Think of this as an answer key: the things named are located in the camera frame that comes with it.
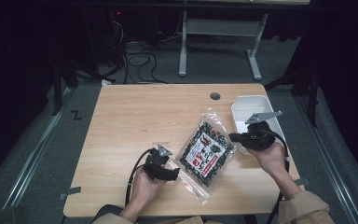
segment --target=sleeve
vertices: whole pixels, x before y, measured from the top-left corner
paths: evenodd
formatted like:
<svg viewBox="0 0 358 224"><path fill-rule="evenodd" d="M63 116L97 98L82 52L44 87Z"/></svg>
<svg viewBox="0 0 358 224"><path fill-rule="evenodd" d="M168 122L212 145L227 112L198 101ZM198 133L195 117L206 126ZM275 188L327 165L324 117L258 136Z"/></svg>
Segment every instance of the sleeve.
<svg viewBox="0 0 358 224"><path fill-rule="evenodd" d="M309 191L301 191L293 195L289 201L280 202L279 223L334 223L328 215L330 207L317 195Z"/></svg>
<svg viewBox="0 0 358 224"><path fill-rule="evenodd" d="M124 217L119 217L116 216L112 213L108 213L102 217L97 218L97 220L95 220L94 222L92 222L92 224L111 224L111 223L115 223L115 224L132 224L132 222L128 221L126 218Z"/></svg>

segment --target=metal bracket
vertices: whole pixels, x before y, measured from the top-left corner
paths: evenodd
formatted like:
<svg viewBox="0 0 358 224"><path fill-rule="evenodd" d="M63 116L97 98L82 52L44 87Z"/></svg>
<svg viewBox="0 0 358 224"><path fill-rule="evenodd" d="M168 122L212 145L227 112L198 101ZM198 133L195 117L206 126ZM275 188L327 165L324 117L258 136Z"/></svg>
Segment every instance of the metal bracket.
<svg viewBox="0 0 358 224"><path fill-rule="evenodd" d="M161 157L172 155L172 153L167 148L162 146L161 144L158 144L158 154Z"/></svg>
<svg viewBox="0 0 358 224"><path fill-rule="evenodd" d="M278 117L282 111L269 112L269 113L254 113L250 118L245 121L245 124L259 123L261 121Z"/></svg>

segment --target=black cable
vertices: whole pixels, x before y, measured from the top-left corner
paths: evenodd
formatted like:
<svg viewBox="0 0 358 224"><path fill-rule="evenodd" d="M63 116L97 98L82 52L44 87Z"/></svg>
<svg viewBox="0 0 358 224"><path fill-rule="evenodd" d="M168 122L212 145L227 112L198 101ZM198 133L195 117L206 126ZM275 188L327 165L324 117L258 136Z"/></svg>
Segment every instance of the black cable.
<svg viewBox="0 0 358 224"><path fill-rule="evenodd" d="M135 163L135 165L133 166L133 169L132 169L132 172L131 172L131 175L130 175L130 179L129 179L129 182L128 182L128 185L127 185L127 192L126 192L126 202L125 202L125 205L127 206L127 204L130 202L130 195L131 195L131 186L132 186L132 180L133 180L133 176L135 175L135 172L136 170L141 167L141 166L138 166L139 162L141 161L141 159L147 154L147 153L150 153L153 149L148 149L147 151L145 151L141 157L138 159L138 161Z"/></svg>
<svg viewBox="0 0 358 224"><path fill-rule="evenodd" d="M164 40L160 42L159 44L167 46L167 47L177 47L182 45L182 39L178 39L178 37L181 37L181 35L178 35L176 37L173 37L169 40Z"/></svg>
<svg viewBox="0 0 358 224"><path fill-rule="evenodd" d="M182 36L182 35L178 35L178 34L177 34L178 31L179 31L179 28L180 28L180 26L181 26L181 24L182 24L182 23L181 23L182 18L183 18L183 11L180 13L178 24L177 24L177 26L176 26L175 31L174 31L173 34L171 35L171 37L169 37L169 38L167 38L167 39L164 39L164 40L159 40L159 43L164 43L164 42L166 42L166 41L170 41L170 40L175 39L175 38L177 38L177 37L179 37L179 36Z"/></svg>
<svg viewBox="0 0 358 224"><path fill-rule="evenodd" d="M62 219L61 219L61 224L63 224L65 222L66 219L66 215L63 215Z"/></svg>
<svg viewBox="0 0 358 224"><path fill-rule="evenodd" d="M269 132L269 131L265 131L265 130L258 130L262 133L268 133L268 134L273 134L276 138L278 138L282 144L283 144L283 148L284 148L284 168L286 170L287 173L289 173L289 168L290 168L290 162L289 162L289 150L287 149L287 145L286 142L283 140L282 137L280 137L277 133L275 132ZM277 202L274 205L274 208L272 209L271 213L269 214L268 220L267 220L267 224L270 224L272 222L272 219L275 217L275 215L278 215L279 212L279 203L282 200L283 195L282 192L280 191L279 195L278 195L278 199Z"/></svg>
<svg viewBox="0 0 358 224"><path fill-rule="evenodd" d="M131 48L134 48L134 47L141 47L138 51L136 52L130 52L129 49ZM154 71L156 70L156 67L157 67L157 58L156 58L156 55L152 52L147 52L145 51L145 47L143 45L132 45L132 46L129 46L126 48L125 52L125 58L126 58L126 65L127 65L127 70L126 70L126 84L127 84L127 77L130 77L132 79L132 81L134 83L136 83L133 78L131 77L130 75L130 72L129 72L129 65L130 66L133 66L133 67L137 67L137 76L138 78L140 78L142 81L144 82L151 82L151 83L165 83L165 84L168 84L167 82L163 81L163 80L159 80L157 79L155 76L154 76ZM133 62L133 60L135 59L138 59L138 58L144 58L145 59L145 62L143 63L139 63L139 64L136 64ZM141 69L148 65L148 64L151 64L153 63L153 67L150 71L150 76L152 77L151 80L148 80L148 79L145 79L143 77L141 77Z"/></svg>
<svg viewBox="0 0 358 224"><path fill-rule="evenodd" d="M76 65L78 69L82 70L83 72L86 72L84 71L84 68L80 68L78 67L78 65ZM97 72L91 72L91 71L88 71L87 74L89 76L83 76L83 75L80 75L80 74L76 74L78 77L81 77L81 78L84 78L84 79L105 79L105 80L108 80L110 76L112 76L113 74L115 74L116 72L120 71L124 66L124 59L123 58L120 58L118 60L118 62L116 63L116 67L113 68L112 70L110 70L109 72L105 73L105 74L100 74L100 73L97 73Z"/></svg>
<svg viewBox="0 0 358 224"><path fill-rule="evenodd" d="M96 78L96 79L100 79L100 80L107 80L107 81L110 81L110 82L116 82L116 80L115 79L112 79L112 78L109 78L108 76L110 76L110 75L113 75L115 72L116 72L116 70L114 69L114 70L112 70L112 71L110 71L110 72L108 72L108 73L106 73L106 74L104 74L104 75L101 75L101 74L99 74L98 72L95 72L95 71L91 71L91 70L89 70L88 68L86 68L86 67L84 67L84 66L82 66L82 65L80 65L80 64L78 64L78 63L76 63L76 62L74 62L74 61L72 61L72 60L70 60L70 59L66 59L66 61L69 63L69 64L71 64L74 68L77 68L77 69L79 69L79 70L82 70L83 72L85 72L85 73L87 73L87 74L89 74L90 76L92 76L92 77L94 77L94 78Z"/></svg>
<svg viewBox="0 0 358 224"><path fill-rule="evenodd" d="M189 38L188 41L187 41L186 46L188 48L191 48L191 49L203 49L203 48L207 47L211 43L211 38L209 36L204 37L204 36L200 36L200 35L192 35L191 37L193 37L193 39L197 39L196 37L198 37L199 39L204 39L204 40L206 39L206 43L204 43L202 46L200 46L200 47L192 47L190 45L190 43L189 43L190 42L190 38Z"/></svg>
<svg viewBox="0 0 358 224"><path fill-rule="evenodd" d="M127 84L127 77L129 76L129 62L127 59L127 55L125 53L123 54L123 57L124 57L124 71L125 71L123 84Z"/></svg>
<svg viewBox="0 0 358 224"><path fill-rule="evenodd" d="M218 39L218 38L215 38L215 37L219 37L221 35L211 35L211 39L214 41L214 42L217 42L217 43L234 43L234 42L237 42L237 41L240 41L242 39L245 38L245 36L234 36L234 38L232 40L223 40L223 39Z"/></svg>

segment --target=wooden table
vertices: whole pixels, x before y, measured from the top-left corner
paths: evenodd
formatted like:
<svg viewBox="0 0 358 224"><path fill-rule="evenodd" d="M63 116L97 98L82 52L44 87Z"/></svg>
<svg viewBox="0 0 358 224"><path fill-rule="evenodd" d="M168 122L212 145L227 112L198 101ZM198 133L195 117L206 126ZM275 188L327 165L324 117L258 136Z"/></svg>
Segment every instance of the wooden table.
<svg viewBox="0 0 358 224"><path fill-rule="evenodd" d="M210 97L212 92L220 100ZM123 206L128 178L141 154L163 143L177 155L213 109L227 132L234 132L231 106L239 95L265 95L259 84L122 85L102 87L63 212L94 217L105 204ZM299 178L291 162L291 176ZM143 216L270 213L279 189L253 156L235 153L212 198L202 205L181 181L171 181Z"/></svg>

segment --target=snack package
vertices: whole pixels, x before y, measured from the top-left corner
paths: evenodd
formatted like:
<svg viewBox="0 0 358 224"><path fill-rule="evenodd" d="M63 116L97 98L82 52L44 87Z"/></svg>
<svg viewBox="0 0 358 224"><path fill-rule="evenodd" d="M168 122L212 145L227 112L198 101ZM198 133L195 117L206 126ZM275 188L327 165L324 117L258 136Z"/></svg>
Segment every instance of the snack package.
<svg viewBox="0 0 358 224"><path fill-rule="evenodd" d="M233 152L234 146L220 118L209 109L171 166L181 168L179 176L186 188L206 203Z"/></svg>

